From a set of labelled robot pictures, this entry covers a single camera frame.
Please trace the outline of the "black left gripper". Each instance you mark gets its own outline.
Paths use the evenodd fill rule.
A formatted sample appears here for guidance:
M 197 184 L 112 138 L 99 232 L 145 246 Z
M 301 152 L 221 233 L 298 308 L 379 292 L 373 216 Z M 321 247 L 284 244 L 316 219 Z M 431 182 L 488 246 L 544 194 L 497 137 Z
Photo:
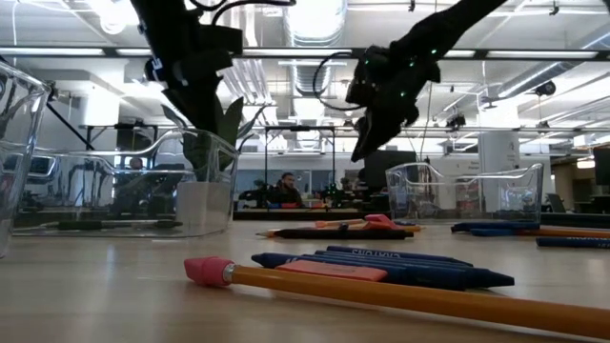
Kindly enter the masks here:
M 145 77 L 171 89 L 164 90 L 164 95 L 196 129 L 218 134 L 223 110 L 215 93 L 221 79 L 217 73 L 232 65 L 224 49 L 156 48 L 145 64 Z

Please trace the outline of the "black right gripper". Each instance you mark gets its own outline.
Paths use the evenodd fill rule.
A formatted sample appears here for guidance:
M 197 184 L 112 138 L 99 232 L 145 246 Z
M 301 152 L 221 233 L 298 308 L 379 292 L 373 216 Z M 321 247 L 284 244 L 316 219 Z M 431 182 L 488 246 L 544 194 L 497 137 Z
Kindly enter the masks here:
M 351 161 L 357 162 L 412 126 L 419 118 L 416 102 L 423 87 L 440 82 L 440 68 L 435 60 L 416 56 L 394 58 L 388 48 L 371 46 L 358 58 L 345 101 L 366 108 L 354 124 L 357 140 Z

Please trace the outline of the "black pen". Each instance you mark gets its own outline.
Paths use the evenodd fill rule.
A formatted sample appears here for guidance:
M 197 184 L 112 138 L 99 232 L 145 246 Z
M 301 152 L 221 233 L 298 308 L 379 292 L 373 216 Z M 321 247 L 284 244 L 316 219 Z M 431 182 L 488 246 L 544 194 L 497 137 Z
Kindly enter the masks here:
M 182 226 L 175 220 L 82 220 L 58 221 L 49 224 L 50 228 L 59 231 L 101 231 L 119 228 L 131 229 L 172 229 Z
M 405 238 L 411 238 L 415 235 L 412 232 L 406 231 L 378 231 L 378 230 L 329 230 L 335 231 L 330 233 L 328 236 L 316 239 L 328 239 L 328 240 L 403 240 Z

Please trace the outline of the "black monitor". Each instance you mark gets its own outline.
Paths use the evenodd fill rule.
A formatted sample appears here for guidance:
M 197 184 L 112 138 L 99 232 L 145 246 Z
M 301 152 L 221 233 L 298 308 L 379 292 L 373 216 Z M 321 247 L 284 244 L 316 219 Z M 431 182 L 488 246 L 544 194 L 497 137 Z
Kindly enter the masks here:
M 370 191 L 381 191 L 388 187 L 386 171 L 398 166 L 390 175 L 391 185 L 396 186 L 416 171 L 412 167 L 404 167 L 404 164 L 416 162 L 414 151 L 375 151 L 364 159 L 364 180 Z

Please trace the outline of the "green plant white pot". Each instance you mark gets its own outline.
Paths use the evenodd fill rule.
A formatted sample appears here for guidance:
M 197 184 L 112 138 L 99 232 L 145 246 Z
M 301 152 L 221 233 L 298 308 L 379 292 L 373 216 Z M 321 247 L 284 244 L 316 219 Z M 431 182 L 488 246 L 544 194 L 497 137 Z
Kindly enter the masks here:
M 237 162 L 252 128 L 269 106 L 243 117 L 241 98 L 216 117 L 214 132 L 190 128 L 167 106 L 163 112 L 176 127 L 159 140 L 163 170 L 176 168 L 180 180 L 173 191 L 175 220 L 187 236 L 199 236 L 228 229 L 233 214 Z

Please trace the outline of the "black ceiling light track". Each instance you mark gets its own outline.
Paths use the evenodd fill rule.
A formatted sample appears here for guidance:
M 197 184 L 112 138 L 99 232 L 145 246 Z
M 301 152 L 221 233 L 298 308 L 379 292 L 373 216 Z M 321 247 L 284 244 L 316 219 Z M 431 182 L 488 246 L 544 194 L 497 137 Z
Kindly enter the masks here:
M 350 58 L 361 55 L 363 48 L 350 49 L 310 49 L 310 48 L 245 48 L 242 59 L 322 59 L 337 53 L 339 58 Z M 148 58 L 152 55 L 147 48 L 117 47 L 27 47 L 0 46 L 0 55 L 5 57 L 26 58 Z M 610 50 L 449 50 L 444 58 L 447 60 L 498 60 L 498 61 L 575 61 L 575 62 L 610 62 Z

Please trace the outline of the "clear plastic bin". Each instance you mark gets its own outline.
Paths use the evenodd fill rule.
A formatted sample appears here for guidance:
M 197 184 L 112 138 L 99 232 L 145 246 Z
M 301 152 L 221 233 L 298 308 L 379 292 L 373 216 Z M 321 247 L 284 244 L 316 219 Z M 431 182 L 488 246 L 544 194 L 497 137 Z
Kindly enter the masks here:
M 50 92 L 43 81 L 0 59 L 0 259 L 8 251 Z
M 529 168 L 512 170 L 501 192 L 502 209 L 488 212 L 480 182 L 490 174 L 444 175 L 426 163 L 404 164 L 416 169 L 392 186 L 391 172 L 386 171 L 391 214 L 418 224 L 477 221 L 538 222 L 541 215 L 544 167 L 536 163 Z
M 135 151 L 35 151 L 31 170 L 22 196 L 19 212 L 106 212 L 114 196 L 114 182 L 123 172 L 129 172 L 132 157 L 143 160 L 144 170 L 161 163 L 159 140 Z M 117 220 L 175 220 L 175 214 L 150 217 L 123 215 Z M 90 236 L 186 238 L 180 227 L 172 229 L 119 228 L 101 231 L 59 231 L 48 222 L 31 227 L 15 226 L 19 236 Z

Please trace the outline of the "white pillar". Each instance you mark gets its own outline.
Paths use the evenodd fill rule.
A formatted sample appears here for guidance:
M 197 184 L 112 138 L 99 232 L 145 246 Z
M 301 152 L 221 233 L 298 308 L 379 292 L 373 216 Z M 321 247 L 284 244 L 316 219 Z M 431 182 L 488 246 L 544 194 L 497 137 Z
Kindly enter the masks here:
M 501 192 L 508 172 L 519 168 L 519 136 L 515 131 L 488 131 L 478 137 L 479 172 L 491 178 L 481 180 L 485 209 L 502 209 Z

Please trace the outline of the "red eraser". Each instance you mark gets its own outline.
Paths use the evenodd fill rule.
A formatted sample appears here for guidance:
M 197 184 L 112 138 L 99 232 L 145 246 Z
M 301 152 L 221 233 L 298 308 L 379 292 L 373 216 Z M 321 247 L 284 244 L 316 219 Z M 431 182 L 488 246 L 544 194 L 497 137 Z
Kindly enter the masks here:
M 330 276 L 371 282 L 381 281 L 388 275 L 387 272 L 380 269 L 345 266 L 306 260 L 296 260 L 294 262 L 285 263 L 283 265 L 275 267 L 275 269 L 283 272 L 300 272 L 320 276 Z

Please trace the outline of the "black rig frame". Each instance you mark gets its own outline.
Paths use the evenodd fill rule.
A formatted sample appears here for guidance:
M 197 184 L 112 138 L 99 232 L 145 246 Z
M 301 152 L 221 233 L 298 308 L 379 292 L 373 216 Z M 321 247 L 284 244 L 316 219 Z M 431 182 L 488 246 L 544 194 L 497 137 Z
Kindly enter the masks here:
M 300 191 L 312 194 L 336 181 L 337 128 L 320 125 L 265 126 L 263 132 L 264 181 L 275 182 L 292 172 Z

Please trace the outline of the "black aluminium table frame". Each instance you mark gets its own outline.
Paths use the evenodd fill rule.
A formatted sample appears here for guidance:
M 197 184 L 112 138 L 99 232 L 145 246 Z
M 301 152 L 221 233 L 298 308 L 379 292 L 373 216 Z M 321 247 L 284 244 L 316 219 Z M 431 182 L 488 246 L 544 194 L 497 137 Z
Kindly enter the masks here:
M 274 210 L 249 209 L 233 212 L 233 220 L 250 221 L 321 221 L 358 219 L 366 212 L 332 212 L 304 210 Z M 31 227 L 54 221 L 65 220 L 117 220 L 115 215 L 106 212 L 22 212 L 18 213 L 14 225 L 17 228 Z M 589 213 L 553 213 L 544 212 L 541 224 L 557 227 L 592 228 L 610 230 L 610 215 Z

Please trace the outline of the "silver ceiling duct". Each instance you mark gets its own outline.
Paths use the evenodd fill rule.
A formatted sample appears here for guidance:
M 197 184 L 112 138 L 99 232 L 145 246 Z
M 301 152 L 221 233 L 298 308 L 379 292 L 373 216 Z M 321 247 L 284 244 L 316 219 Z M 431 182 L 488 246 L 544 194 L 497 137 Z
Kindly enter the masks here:
M 295 0 L 284 10 L 283 25 L 287 44 L 292 48 L 338 47 L 346 21 L 348 0 Z M 324 66 L 314 80 L 319 63 L 291 67 L 295 90 L 303 96 L 321 94 L 333 76 L 332 68 Z

